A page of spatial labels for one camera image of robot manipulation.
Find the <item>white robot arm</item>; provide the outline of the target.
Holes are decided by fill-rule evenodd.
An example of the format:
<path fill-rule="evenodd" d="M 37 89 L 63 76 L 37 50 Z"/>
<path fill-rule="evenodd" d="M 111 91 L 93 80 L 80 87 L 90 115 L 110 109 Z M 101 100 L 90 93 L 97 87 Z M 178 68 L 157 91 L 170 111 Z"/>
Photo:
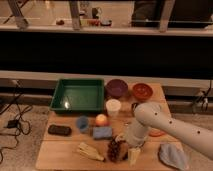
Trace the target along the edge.
<path fill-rule="evenodd" d="M 142 146 L 152 127 L 213 160 L 213 131 L 169 117 L 156 102 L 138 104 L 133 113 L 134 117 L 124 131 L 124 139 L 131 147 Z"/>

